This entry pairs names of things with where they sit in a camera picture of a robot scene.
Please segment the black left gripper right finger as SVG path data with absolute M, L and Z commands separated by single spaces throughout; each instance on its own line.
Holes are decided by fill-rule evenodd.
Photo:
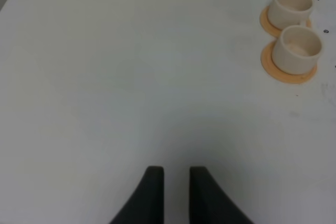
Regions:
M 190 168 L 190 223 L 252 223 L 206 167 Z

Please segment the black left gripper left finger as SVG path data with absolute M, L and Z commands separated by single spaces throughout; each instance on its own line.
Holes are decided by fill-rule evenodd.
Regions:
M 111 223 L 164 222 L 164 169 L 149 166 L 137 188 Z

